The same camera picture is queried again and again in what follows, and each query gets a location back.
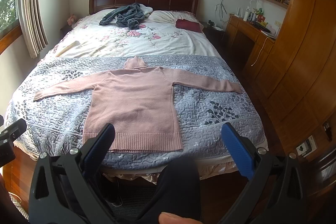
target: wooden wardrobe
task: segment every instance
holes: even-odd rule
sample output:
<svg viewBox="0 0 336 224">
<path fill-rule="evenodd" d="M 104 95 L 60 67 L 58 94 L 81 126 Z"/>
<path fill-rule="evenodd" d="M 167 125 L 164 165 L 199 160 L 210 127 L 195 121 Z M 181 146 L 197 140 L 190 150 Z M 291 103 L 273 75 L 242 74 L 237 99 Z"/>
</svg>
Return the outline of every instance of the wooden wardrobe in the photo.
<svg viewBox="0 0 336 224">
<path fill-rule="evenodd" d="M 243 69 L 270 116 L 285 153 L 313 135 L 311 161 L 336 144 L 336 0 L 290 0 L 270 51 L 255 44 Z M 322 124 L 330 119 L 333 140 Z"/>
</svg>

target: wall outlet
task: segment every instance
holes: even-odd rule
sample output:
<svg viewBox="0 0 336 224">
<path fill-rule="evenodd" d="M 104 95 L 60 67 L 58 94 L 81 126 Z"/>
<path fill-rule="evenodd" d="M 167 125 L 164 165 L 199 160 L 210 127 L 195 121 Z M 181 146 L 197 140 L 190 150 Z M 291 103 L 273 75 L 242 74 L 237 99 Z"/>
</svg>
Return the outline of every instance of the wall outlet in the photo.
<svg viewBox="0 0 336 224">
<path fill-rule="evenodd" d="M 281 22 L 278 22 L 278 21 L 275 21 L 274 24 L 275 24 L 276 26 L 278 26 L 279 28 L 281 28 L 281 26 L 282 26 L 282 23 L 281 23 Z"/>
<path fill-rule="evenodd" d="M 298 155 L 302 155 L 303 157 L 307 157 L 310 153 L 316 150 L 316 143 L 311 135 L 308 139 L 306 139 L 302 144 L 300 144 L 296 151 Z"/>
</svg>

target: knee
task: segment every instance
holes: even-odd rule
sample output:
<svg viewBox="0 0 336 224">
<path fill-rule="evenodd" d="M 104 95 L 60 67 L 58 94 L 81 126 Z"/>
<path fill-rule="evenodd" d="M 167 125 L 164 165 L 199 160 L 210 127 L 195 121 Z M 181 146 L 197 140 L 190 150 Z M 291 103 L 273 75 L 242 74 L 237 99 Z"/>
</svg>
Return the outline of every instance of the knee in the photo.
<svg viewBox="0 0 336 224">
<path fill-rule="evenodd" d="M 197 165 L 190 157 L 180 157 L 171 161 L 166 168 L 169 168 L 176 178 L 181 180 L 199 180 Z"/>
</svg>

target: dark gray blanket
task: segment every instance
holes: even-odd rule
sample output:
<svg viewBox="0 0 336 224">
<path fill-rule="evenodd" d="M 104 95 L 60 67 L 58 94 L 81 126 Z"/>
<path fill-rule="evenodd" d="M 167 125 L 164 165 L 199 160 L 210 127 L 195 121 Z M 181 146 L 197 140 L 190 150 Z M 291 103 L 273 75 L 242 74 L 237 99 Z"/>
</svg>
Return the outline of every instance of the dark gray blanket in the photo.
<svg viewBox="0 0 336 224">
<path fill-rule="evenodd" d="M 99 22 L 99 25 L 108 25 L 115 17 L 117 17 L 117 25 L 119 27 L 128 27 L 131 30 L 139 29 L 139 21 L 145 18 L 139 3 L 133 3 L 131 5 L 119 7 L 108 13 Z"/>
</svg>

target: sweater sleeve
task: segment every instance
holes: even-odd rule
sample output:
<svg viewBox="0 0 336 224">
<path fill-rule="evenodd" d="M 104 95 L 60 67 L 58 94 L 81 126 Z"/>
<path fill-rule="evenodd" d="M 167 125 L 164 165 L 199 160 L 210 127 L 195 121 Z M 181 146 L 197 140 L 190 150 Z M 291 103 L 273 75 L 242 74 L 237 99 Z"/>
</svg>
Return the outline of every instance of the sweater sleeve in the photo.
<svg viewBox="0 0 336 224">
<path fill-rule="evenodd" d="M 242 93 L 239 83 L 233 83 L 227 79 L 218 81 L 208 76 L 196 75 L 192 72 L 181 69 L 161 68 L 161 71 L 164 77 L 174 84 L 180 84 L 184 86 L 189 86 L 191 88 L 201 88 L 211 91 L 235 91 L 238 93 Z"/>
<path fill-rule="evenodd" d="M 36 92 L 33 101 L 38 101 L 58 94 L 69 94 L 94 89 L 96 85 L 105 80 L 108 73 L 108 71 L 93 73 L 88 76 L 80 76 L 72 80 L 52 85 L 44 90 Z"/>
</svg>

